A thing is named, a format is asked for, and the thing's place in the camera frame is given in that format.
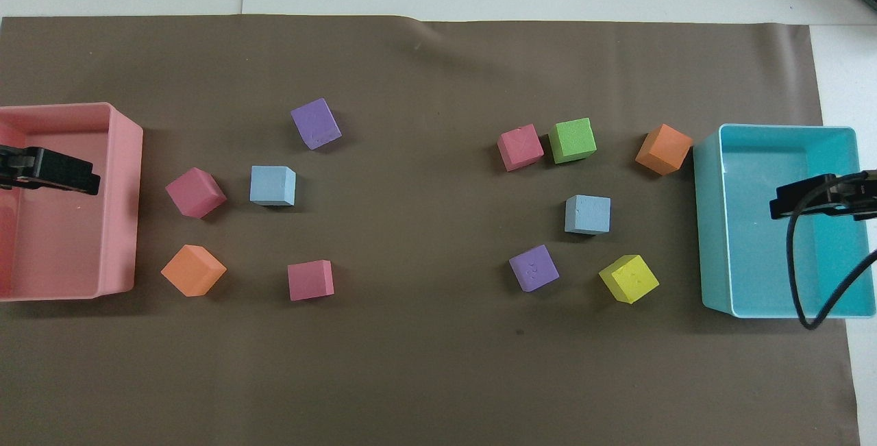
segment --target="yellow cube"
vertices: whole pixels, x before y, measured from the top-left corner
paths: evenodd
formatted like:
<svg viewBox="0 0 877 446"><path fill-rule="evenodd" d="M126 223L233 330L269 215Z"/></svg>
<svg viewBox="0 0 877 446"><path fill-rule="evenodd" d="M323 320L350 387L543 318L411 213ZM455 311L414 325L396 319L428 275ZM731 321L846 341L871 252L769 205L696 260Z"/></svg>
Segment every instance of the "yellow cube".
<svg viewBox="0 0 877 446"><path fill-rule="evenodd" d="M658 278L635 253L618 258L600 271L600 277L620 302L634 303L658 286Z"/></svg>

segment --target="purple cube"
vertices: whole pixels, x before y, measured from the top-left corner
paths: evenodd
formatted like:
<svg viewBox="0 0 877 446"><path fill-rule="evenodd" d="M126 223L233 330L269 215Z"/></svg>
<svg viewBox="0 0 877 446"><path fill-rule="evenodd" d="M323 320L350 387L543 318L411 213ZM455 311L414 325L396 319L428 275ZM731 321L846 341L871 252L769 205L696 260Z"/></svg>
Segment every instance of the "purple cube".
<svg viewBox="0 0 877 446"><path fill-rule="evenodd" d="M317 149L341 137L341 130L338 129L338 124L332 117L325 99L305 103L291 113L295 127L298 127L298 133L309 149Z"/></svg>
<svg viewBox="0 0 877 446"><path fill-rule="evenodd" d="M521 284L521 290L524 292L533 292L540 286L560 278L545 244L520 253L509 259L508 264L511 264L517 283Z"/></svg>

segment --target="black cable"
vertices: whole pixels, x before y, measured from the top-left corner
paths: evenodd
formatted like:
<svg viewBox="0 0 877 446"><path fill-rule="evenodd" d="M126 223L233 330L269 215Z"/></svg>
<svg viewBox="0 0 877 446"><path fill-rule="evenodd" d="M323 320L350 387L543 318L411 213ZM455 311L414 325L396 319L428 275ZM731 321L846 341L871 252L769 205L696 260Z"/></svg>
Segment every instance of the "black cable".
<svg viewBox="0 0 877 446"><path fill-rule="evenodd" d="M793 246L795 246L795 244L793 244L795 242L795 224L798 223L798 217L801 216L804 209L807 208L807 205L809 205L816 196L834 186L838 186L839 184L865 180L868 178L868 175L868 172L864 171L855 174L842 175L841 177L836 177L827 181L825 184L820 184L820 186L814 187L813 190L809 191L809 193L801 198L801 201L798 202L795 211L792 212L792 216L789 218L789 228L786 230L786 259L787 262L789 262L789 287L792 290L792 300L795 302L795 311L798 312L798 321L801 321L801 325L808 330L815 330L815 328L819 327L819 325L825 321L825 318L828 317L829 312L834 308L837 300L840 300L840 297L846 292L846 289L848 289L852 283L856 281L856 278L865 272L874 261L877 261L877 249L869 253L868 256L865 256L865 259L859 262L859 264L846 275L843 281L840 282L836 289L834 289L834 292L831 293L831 296L828 297L828 300L825 301L825 305L819 310L817 317L815 317L813 321L807 321L807 317L804 315L804 310L801 306L801 297L798 295L798 281L795 279L795 249L793 248Z"/></svg>

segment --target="green cube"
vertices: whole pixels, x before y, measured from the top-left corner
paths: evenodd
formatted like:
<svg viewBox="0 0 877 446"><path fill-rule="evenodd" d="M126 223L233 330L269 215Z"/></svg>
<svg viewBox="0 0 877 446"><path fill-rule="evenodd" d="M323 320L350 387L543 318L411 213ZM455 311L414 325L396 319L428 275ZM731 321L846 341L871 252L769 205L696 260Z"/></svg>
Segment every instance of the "green cube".
<svg viewBox="0 0 877 446"><path fill-rule="evenodd" d="M587 117L555 124L551 133L548 133L548 140L551 141L554 163L588 158L597 150L591 119Z"/></svg>

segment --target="orange cube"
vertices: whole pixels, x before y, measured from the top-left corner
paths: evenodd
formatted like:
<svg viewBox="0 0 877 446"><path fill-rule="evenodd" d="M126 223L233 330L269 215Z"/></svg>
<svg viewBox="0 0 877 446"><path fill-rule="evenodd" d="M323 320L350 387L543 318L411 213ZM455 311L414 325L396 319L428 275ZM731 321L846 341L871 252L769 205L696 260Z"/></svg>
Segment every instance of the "orange cube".
<svg viewBox="0 0 877 446"><path fill-rule="evenodd" d="M693 140L687 135L661 124L645 137L636 160L658 174L667 175L682 167L691 145Z"/></svg>
<svg viewBox="0 0 877 446"><path fill-rule="evenodd" d="M201 246L182 246L162 274L186 297L203 295L225 273L225 266Z"/></svg>

